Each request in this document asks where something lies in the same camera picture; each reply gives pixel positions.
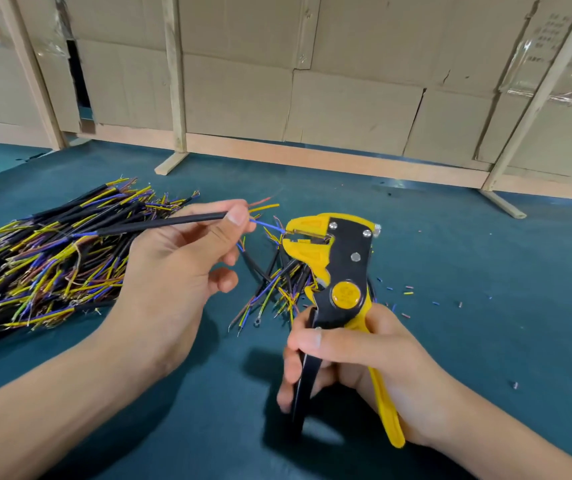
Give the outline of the person's left hand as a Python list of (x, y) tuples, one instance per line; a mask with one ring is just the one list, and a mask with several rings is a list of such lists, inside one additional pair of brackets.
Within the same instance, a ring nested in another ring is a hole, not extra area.
[(119, 298), (96, 332), (113, 377), (150, 382), (177, 369), (192, 349), (208, 295), (208, 274), (232, 267), (246, 233), (235, 210), (202, 231), (146, 230), (133, 242)]

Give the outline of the person's right hand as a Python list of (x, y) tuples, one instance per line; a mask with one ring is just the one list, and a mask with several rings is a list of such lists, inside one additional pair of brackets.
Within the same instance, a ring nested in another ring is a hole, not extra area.
[[(292, 330), (293, 328), (306, 327), (310, 312), (310, 309), (302, 311), (294, 319)], [(408, 420), (413, 420), (422, 404), (432, 401), (438, 395), (438, 390), (455, 388), (460, 383), (438, 365), (391, 310), (383, 305), (373, 305), (366, 318), (367, 325), (377, 324), (381, 327), (381, 331), (377, 334), (384, 341), (384, 360), (322, 360), (312, 395), (316, 395), (325, 387), (339, 383), (357, 391), (377, 411), (369, 367), (377, 369), (381, 373), (388, 395), (400, 415), (400, 422), (406, 439), (414, 444), (422, 445), (419, 440), (414, 438)], [(289, 361), (289, 339), (283, 351), (283, 360), (283, 377), (276, 401), (280, 410), (283, 413), (288, 413), (292, 406), (294, 386), (302, 371), (301, 359)]]

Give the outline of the yellow black wire stripper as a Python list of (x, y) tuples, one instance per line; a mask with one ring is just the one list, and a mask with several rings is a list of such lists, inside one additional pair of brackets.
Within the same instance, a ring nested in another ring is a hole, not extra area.
[[(306, 328), (332, 330), (346, 328), (369, 333), (365, 317), (372, 307), (369, 287), (369, 260), (372, 241), (381, 226), (349, 214), (323, 213), (297, 217), (285, 227), (289, 235), (306, 239), (282, 239), (290, 257), (306, 264), (321, 288), (310, 285), (305, 294), (312, 302)], [(294, 386), (291, 424), (301, 433), (322, 359), (300, 352), (301, 375)], [(378, 414), (390, 443), (400, 449), (405, 443), (399, 415), (377, 369), (369, 367)]]

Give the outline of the person's left forearm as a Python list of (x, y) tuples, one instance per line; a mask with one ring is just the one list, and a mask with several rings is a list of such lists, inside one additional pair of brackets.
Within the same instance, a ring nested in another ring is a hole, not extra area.
[(180, 334), (97, 330), (0, 388), (0, 480), (34, 480), (176, 367)]

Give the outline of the person's right forearm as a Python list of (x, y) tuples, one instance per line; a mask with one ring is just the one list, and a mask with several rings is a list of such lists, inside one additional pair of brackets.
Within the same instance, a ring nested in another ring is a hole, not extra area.
[(465, 386), (438, 390), (408, 424), (477, 480), (572, 480), (572, 456)]

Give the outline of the scattered insulation bits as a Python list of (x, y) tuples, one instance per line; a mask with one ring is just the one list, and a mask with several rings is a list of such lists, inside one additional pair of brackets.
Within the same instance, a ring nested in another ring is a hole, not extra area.
[[(386, 293), (399, 293), (400, 296), (414, 296), (414, 300), (417, 300), (417, 303), (422, 303), (422, 306), (442, 306), (446, 308), (453, 308), (453, 309), (462, 309), (463, 302), (460, 299), (449, 299), (449, 300), (436, 300), (432, 299), (431, 297), (426, 298), (423, 294), (417, 294), (417, 290), (412, 285), (402, 285), (401, 287), (392, 287), (389, 286), (386, 280), (382, 279), (380, 276), (376, 276), (375, 280), (380, 283), (380, 286), (385, 289)], [(410, 319), (411, 316), (409, 313), (404, 312), (403, 309), (406, 309), (410, 306), (411, 298), (399, 298), (396, 301), (393, 300), (392, 296), (389, 298), (381, 298), (382, 304), (387, 306), (393, 313), (405, 317), (406, 319)]]

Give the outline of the long wooden base rail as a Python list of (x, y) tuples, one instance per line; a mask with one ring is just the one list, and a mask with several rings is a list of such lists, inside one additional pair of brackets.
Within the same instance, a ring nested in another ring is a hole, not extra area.
[[(171, 131), (113, 125), (89, 127), (90, 132), (78, 133), (78, 137), (174, 150)], [(188, 152), (204, 155), (471, 189), (482, 188), (489, 175), (487, 171), (476, 169), (432, 165), (426, 162), (406, 162), (204, 134), (186, 134), (186, 144)], [(572, 200), (572, 183), (569, 182), (504, 175), (499, 177), (494, 189), (498, 192)]]

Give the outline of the wooden post with foot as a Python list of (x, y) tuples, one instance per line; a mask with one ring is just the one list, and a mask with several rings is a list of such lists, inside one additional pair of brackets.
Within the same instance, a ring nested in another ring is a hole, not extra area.
[(179, 0), (162, 0), (167, 56), (170, 104), (172, 112), (173, 154), (159, 164), (154, 172), (167, 176), (189, 154), (186, 142), (186, 108), (183, 72), (183, 50), (181, 42)]
[(572, 0), (538, 0), (518, 41), (477, 156), (491, 164), (480, 193), (572, 199)]

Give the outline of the wall of cardboard panels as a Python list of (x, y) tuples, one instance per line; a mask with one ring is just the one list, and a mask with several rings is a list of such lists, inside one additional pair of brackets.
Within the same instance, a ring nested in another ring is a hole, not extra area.
[[(172, 132), (162, 0), (17, 0), (62, 132)], [(538, 0), (179, 0), (186, 133), (490, 173)], [(50, 148), (0, 9), (0, 143)]]

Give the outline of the plain wooden post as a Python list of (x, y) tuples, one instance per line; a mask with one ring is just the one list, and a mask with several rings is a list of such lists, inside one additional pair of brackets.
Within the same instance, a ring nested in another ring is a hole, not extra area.
[(58, 124), (18, 2), (17, 0), (0, 0), (0, 9), (50, 148), (54, 151), (63, 150), (68, 147), (68, 142)]

